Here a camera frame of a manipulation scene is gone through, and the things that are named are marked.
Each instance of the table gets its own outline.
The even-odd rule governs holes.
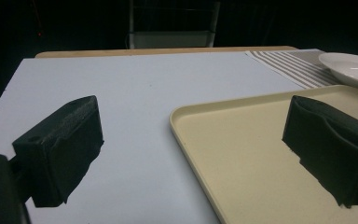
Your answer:
[[[17,137],[92,94],[105,140],[68,204],[27,202],[33,223],[218,223],[169,115],[181,105],[301,90],[243,54],[265,49],[294,48],[44,52],[25,59],[0,99],[0,153],[11,158]]]

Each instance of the black wall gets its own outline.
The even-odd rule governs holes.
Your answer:
[[[135,0],[141,7],[203,7],[208,3],[194,2]],[[208,12],[140,8],[135,12],[138,30],[208,26]],[[23,58],[49,50],[125,49],[128,29],[128,1],[0,0],[0,95]],[[288,45],[358,54],[358,5],[223,1],[214,45]]]

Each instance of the wooden table edge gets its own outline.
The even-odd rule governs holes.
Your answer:
[[[263,47],[230,47],[230,48],[189,48],[189,49],[107,49],[107,50],[74,50],[74,51],[46,51],[36,54],[36,58],[75,58],[75,57],[103,57],[129,56],[150,54],[174,54],[197,52],[228,52],[246,50],[291,50],[291,46],[263,46]]]

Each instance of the plastic tray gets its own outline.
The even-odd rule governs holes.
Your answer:
[[[282,141],[293,95],[358,119],[358,90],[331,86],[201,105],[171,114],[172,131],[223,223],[358,223]]]

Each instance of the white plate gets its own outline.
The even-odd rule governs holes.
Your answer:
[[[323,53],[319,55],[319,60],[342,83],[358,88],[358,55]]]

